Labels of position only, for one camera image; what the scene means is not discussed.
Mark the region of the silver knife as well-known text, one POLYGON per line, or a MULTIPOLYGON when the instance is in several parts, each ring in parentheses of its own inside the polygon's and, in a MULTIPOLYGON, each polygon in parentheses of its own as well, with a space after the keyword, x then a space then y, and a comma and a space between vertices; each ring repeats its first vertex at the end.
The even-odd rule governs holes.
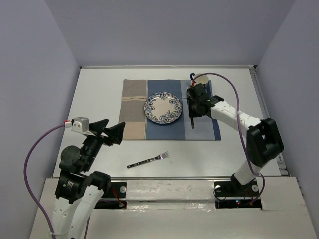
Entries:
POLYGON ((190 117, 190 120, 191 120, 191 128, 194 129, 194 117, 190 117))

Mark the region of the dark green mug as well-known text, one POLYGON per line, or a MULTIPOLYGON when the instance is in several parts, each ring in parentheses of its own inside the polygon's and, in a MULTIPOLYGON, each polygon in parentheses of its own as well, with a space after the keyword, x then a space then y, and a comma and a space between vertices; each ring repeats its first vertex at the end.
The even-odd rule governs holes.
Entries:
POLYGON ((207 87, 209 86, 209 78, 208 76, 200 76, 200 74, 191 73, 190 74, 191 83, 189 87, 193 87, 198 84, 202 84, 204 89, 207 91, 207 87))

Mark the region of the blue white patterned plate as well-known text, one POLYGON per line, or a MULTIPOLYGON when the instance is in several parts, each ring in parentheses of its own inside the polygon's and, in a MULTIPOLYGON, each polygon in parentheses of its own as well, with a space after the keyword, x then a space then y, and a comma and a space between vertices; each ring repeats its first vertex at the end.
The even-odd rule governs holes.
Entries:
POLYGON ((144 113, 151 122, 171 124, 182 114, 181 100, 169 92, 157 92, 150 95, 144 103, 144 113))

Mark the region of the blue beige checked cloth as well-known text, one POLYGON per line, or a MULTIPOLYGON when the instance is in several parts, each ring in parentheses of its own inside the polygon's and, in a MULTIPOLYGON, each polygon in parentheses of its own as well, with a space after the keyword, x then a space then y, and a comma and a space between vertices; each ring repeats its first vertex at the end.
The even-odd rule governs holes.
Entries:
POLYGON ((186 91, 191 80, 129 80, 123 81, 119 122, 126 124, 123 140, 195 140, 220 141, 220 127, 215 119, 195 118, 191 128, 188 116, 186 91), (172 93, 182 103, 182 112, 177 120, 164 124, 152 122, 144 113, 146 99, 158 92, 172 93))

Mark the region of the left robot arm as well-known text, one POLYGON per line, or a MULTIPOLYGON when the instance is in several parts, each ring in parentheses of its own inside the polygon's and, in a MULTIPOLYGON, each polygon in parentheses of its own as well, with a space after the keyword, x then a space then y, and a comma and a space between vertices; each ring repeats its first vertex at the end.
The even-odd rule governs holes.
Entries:
POLYGON ((52 215, 53 236, 78 239, 98 201, 109 194, 110 175, 94 171, 86 176, 101 147, 120 144, 124 123, 107 127, 108 119, 90 123, 86 117, 67 121, 65 126, 86 138, 81 147, 64 148, 60 154, 60 176, 52 215))

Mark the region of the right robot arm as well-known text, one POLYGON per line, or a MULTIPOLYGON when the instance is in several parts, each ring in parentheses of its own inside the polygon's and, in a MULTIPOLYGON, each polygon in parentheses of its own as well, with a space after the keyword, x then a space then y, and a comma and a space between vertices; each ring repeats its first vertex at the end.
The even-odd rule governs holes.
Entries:
POLYGON ((221 146, 219 122, 230 126, 239 133, 245 162, 232 174, 230 182, 221 191, 233 195, 243 194, 260 176, 261 169, 284 149, 277 125, 271 118, 258 119, 248 116, 239 107, 229 105, 222 97, 213 95, 210 84, 196 84, 188 81, 170 81, 170 86, 180 86, 180 91, 153 93, 157 81, 148 81, 148 93, 143 98, 143 120, 121 122, 105 127, 103 133, 109 137, 109 144, 120 144, 124 133, 132 126, 133 135, 141 140, 149 138, 157 145, 150 149, 170 151, 172 164, 156 167, 154 173, 170 176, 184 174, 186 166, 195 168, 207 162, 214 166, 217 153, 225 155, 233 150, 232 145, 221 146))

